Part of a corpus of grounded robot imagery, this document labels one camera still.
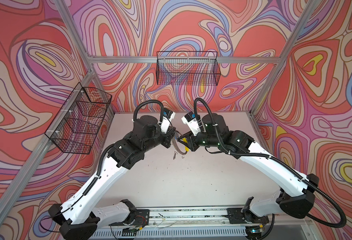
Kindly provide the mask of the metal keyring disc yellow handle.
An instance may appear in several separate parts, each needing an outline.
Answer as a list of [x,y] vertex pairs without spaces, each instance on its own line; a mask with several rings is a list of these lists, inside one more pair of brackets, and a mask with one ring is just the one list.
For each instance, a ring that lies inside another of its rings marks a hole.
[[175,151],[177,151],[178,155],[180,155],[181,158],[184,158],[188,154],[189,150],[185,150],[184,146],[178,142],[177,138],[179,136],[180,136],[180,133],[176,132],[175,138],[172,139],[171,143],[172,143],[173,147],[175,148]]

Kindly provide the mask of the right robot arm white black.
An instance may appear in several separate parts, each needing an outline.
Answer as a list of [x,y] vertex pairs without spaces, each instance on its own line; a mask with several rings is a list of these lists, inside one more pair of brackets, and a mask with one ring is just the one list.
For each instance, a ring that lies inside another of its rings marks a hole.
[[[285,213],[297,219],[309,217],[330,228],[342,228],[346,225],[344,211],[319,188],[319,178],[315,174],[306,175],[293,169],[245,132],[229,130],[223,116],[214,114],[202,98],[194,100],[193,112],[184,116],[182,121],[190,131],[180,136],[178,141],[192,152],[200,147],[217,148],[217,154],[224,153],[255,167],[278,185],[279,190],[269,197],[250,197],[242,209],[244,215],[263,217]],[[338,212],[340,219],[337,223],[330,223],[310,214],[316,193]]]

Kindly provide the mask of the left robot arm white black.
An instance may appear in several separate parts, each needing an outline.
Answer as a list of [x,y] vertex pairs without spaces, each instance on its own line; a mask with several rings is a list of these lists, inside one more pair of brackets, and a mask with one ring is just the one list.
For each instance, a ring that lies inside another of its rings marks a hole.
[[95,173],[72,197],[49,208],[49,218],[60,226],[58,232],[65,240],[87,240],[104,226],[131,226],[142,220],[144,227],[148,223],[129,200],[104,208],[96,208],[96,204],[120,177],[145,158],[146,152],[159,145],[170,148],[176,133],[172,126],[175,115],[158,100],[136,107],[132,131],[103,150]]

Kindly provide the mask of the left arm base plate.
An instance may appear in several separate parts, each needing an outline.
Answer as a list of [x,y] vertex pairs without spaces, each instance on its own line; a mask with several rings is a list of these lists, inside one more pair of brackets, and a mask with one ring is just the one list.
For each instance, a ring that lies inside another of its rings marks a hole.
[[112,223],[110,226],[135,226],[135,227],[145,227],[149,223],[150,210],[149,209],[139,209],[130,212],[128,217],[118,223]]

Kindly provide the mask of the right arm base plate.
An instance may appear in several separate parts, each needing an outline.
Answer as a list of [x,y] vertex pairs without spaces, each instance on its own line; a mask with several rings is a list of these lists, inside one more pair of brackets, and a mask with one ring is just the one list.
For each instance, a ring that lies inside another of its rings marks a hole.
[[251,211],[242,211],[242,208],[228,208],[227,215],[230,224],[261,224],[265,225],[269,223],[268,216],[258,217]]

